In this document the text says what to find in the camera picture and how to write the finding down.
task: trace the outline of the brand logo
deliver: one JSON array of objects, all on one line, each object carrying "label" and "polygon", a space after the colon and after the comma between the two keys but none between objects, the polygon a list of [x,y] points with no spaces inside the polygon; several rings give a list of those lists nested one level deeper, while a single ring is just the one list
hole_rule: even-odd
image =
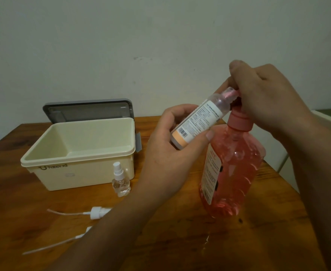
[{"label": "brand logo", "polygon": [[47,168],[48,169],[53,169],[53,168],[60,168],[60,167],[67,167],[67,164],[62,164],[62,165],[52,165],[52,166],[49,166],[49,165],[43,165],[43,166],[39,166],[38,168],[40,168],[41,170],[46,170]]}]

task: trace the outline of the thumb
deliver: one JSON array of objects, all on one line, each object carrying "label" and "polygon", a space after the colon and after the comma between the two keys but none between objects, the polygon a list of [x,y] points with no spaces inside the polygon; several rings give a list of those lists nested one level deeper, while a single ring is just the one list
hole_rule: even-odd
[{"label": "thumb", "polygon": [[232,61],[229,64],[229,72],[242,94],[252,89],[252,85],[255,82],[261,81],[261,78],[257,75],[256,71],[241,60]]},{"label": "thumb", "polygon": [[193,141],[189,143],[181,152],[187,156],[187,159],[194,163],[202,153],[203,149],[214,137],[213,130],[206,130],[198,134]]}]

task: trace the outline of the storage box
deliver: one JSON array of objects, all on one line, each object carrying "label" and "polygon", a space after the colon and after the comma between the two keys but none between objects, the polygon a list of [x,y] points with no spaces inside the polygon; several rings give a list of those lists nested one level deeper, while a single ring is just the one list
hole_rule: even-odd
[{"label": "storage box", "polygon": [[[111,182],[116,161],[129,179],[134,178],[135,126],[129,100],[54,103],[44,111],[55,124],[21,164],[48,190]],[[98,119],[107,116],[118,118]]]}]

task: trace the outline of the bottle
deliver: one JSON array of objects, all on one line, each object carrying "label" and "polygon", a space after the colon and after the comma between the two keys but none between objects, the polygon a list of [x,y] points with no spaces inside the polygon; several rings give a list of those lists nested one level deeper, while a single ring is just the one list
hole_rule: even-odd
[{"label": "bottle", "polygon": [[127,196],[130,192],[130,181],[124,175],[124,170],[121,167],[120,162],[113,163],[114,179],[112,181],[115,193],[118,197]]},{"label": "bottle", "polygon": [[212,128],[215,135],[208,146],[199,195],[213,218],[238,215],[266,155],[265,148],[249,133],[252,127],[241,107],[235,107],[227,125]]},{"label": "bottle", "polygon": [[195,136],[223,118],[230,111],[231,103],[238,95],[238,91],[231,87],[221,94],[211,95],[171,132],[172,143],[178,149],[183,149]]}]

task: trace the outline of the wood grain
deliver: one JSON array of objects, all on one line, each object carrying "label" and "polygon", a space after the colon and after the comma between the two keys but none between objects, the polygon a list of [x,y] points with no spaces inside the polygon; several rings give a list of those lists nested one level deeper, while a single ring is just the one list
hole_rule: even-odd
[{"label": "wood grain", "polygon": [[[135,155],[135,185],[159,117],[135,119],[143,150]],[[0,270],[42,270],[70,245],[22,256],[85,232],[89,216],[46,212],[112,207],[111,184],[47,191],[20,158],[50,126],[23,124],[0,141]],[[181,191],[148,222],[122,270],[325,270],[300,196],[263,163],[237,217],[215,220],[200,202],[205,152]]]}]

